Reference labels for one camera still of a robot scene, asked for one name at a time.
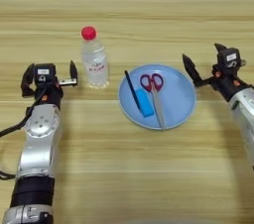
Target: blue eraser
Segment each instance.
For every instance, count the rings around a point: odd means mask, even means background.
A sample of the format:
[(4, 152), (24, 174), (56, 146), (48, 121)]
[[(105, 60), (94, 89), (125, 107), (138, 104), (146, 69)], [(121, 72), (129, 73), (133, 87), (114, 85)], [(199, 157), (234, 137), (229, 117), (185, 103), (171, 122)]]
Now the blue eraser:
[(154, 109), (147, 97), (147, 93), (143, 88), (135, 91), (140, 104), (140, 111), (144, 117), (150, 117), (154, 115)]

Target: bottle label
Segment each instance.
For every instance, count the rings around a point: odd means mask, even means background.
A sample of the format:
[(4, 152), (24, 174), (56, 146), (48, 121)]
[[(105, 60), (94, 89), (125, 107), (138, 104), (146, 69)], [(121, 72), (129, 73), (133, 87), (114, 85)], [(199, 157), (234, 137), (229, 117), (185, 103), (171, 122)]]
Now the bottle label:
[(107, 64), (106, 64), (106, 58), (105, 57), (101, 58), (101, 59), (97, 59), (94, 62), (86, 64), (86, 69), (90, 73), (102, 72), (103, 70), (105, 70), (106, 67), (107, 67)]

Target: plastic water bottle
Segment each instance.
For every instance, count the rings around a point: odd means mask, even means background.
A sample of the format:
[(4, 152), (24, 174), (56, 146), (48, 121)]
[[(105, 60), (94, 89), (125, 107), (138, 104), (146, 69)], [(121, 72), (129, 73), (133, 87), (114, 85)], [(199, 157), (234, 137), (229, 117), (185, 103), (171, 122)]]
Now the plastic water bottle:
[(103, 44), (96, 38), (93, 27), (84, 27), (81, 31), (84, 39), (81, 52), (89, 86), (104, 88), (108, 84), (108, 65)]

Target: scissors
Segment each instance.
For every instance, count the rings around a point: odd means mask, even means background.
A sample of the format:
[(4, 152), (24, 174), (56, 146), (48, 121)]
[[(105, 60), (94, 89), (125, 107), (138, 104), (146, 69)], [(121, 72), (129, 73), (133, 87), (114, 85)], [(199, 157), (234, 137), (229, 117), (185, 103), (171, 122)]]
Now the scissors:
[(162, 129), (165, 129), (163, 110), (158, 92), (162, 89), (164, 80), (158, 73), (153, 73), (152, 76), (149, 74), (143, 74), (140, 77), (140, 84), (148, 92), (152, 93), (157, 118)]

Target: scissor blade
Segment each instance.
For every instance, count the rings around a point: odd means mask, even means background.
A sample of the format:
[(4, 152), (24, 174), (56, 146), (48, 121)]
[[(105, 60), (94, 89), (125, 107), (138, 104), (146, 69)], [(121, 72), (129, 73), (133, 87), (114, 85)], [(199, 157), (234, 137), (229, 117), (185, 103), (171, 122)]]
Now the scissor blade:
[(152, 95), (153, 95), (155, 110), (157, 113), (157, 118), (158, 118), (159, 124), (162, 127), (162, 129), (165, 129), (165, 123), (164, 123), (164, 118), (163, 118), (163, 109), (162, 109), (162, 105), (160, 102), (160, 97), (159, 97), (157, 90), (154, 87), (152, 89)]

